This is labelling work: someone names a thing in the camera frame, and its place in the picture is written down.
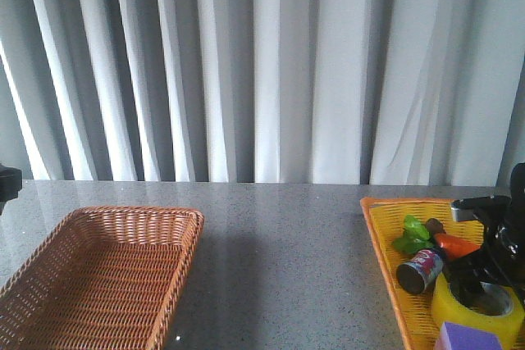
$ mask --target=yellow basket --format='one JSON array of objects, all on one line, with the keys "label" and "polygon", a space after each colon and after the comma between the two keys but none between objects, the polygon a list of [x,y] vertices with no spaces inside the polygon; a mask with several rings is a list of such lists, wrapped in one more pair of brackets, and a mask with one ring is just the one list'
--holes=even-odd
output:
[{"label": "yellow basket", "polygon": [[[481,244],[483,226],[476,221],[454,223],[450,212],[451,201],[439,198],[361,200],[372,245],[385,278],[404,346],[408,350],[432,350],[439,329],[430,314],[431,293],[411,295],[397,283],[395,270],[407,258],[392,247],[392,241],[403,233],[404,217],[409,214],[421,221],[435,217],[443,223],[448,234]],[[525,350],[523,327],[513,349]]]}]

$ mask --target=table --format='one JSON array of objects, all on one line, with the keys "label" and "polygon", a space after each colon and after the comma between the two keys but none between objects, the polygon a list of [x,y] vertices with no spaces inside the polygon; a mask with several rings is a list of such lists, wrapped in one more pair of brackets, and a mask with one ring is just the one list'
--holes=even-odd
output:
[{"label": "table", "polygon": [[508,192],[26,180],[0,216],[0,285],[78,207],[195,207],[206,223],[167,349],[402,349],[359,199],[493,193]]}]

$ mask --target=tin can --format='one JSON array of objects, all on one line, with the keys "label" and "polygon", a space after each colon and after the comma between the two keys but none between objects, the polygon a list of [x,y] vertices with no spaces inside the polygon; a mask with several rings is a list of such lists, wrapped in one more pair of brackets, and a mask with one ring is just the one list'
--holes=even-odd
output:
[{"label": "tin can", "polygon": [[424,293],[443,270],[443,258],[436,249],[422,249],[410,261],[397,267],[401,287],[411,294]]}]

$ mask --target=brown wicker basket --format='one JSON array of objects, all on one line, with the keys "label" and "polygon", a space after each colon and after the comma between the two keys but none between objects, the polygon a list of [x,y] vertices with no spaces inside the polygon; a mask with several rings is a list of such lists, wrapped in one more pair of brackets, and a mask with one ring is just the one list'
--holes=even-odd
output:
[{"label": "brown wicker basket", "polygon": [[70,213],[0,289],[0,349],[159,349],[203,215],[86,207]]}]

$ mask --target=can label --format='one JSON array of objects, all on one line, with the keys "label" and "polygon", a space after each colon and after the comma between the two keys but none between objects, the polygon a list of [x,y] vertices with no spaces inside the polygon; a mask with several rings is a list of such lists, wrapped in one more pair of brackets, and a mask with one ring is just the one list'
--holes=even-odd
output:
[{"label": "can label", "polygon": [[443,270],[443,260],[440,255],[431,249],[420,250],[406,265],[414,268],[425,282],[425,289],[436,280]]}]

